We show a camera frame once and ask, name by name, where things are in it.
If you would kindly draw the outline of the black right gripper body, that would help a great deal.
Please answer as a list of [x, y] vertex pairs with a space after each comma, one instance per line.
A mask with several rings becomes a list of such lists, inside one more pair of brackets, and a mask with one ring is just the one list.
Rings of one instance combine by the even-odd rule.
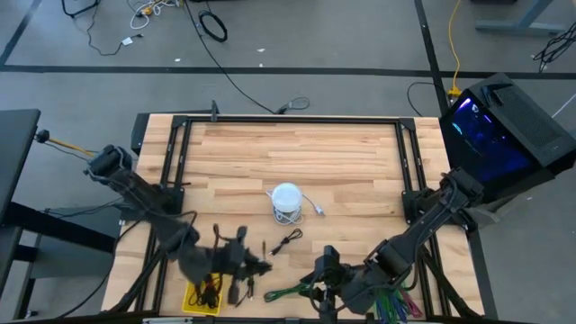
[[[353, 283], [359, 270], [359, 265], [316, 265], [312, 272], [312, 287], [324, 291], [324, 300], [332, 300], [335, 311], [359, 311], [360, 295], [359, 291], [354, 291], [359, 285]], [[320, 311], [320, 302], [312, 301], [312, 308]]]

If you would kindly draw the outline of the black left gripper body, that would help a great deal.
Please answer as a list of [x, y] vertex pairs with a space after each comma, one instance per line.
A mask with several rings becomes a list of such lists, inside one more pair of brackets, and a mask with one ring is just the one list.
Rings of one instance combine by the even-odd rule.
[[237, 305], [239, 303], [239, 270], [244, 263], [246, 250], [244, 240], [248, 233], [248, 228], [246, 226], [238, 227], [234, 238], [223, 237], [220, 234], [219, 226], [214, 226], [212, 229], [215, 235], [212, 269], [222, 275], [232, 275], [227, 303]]

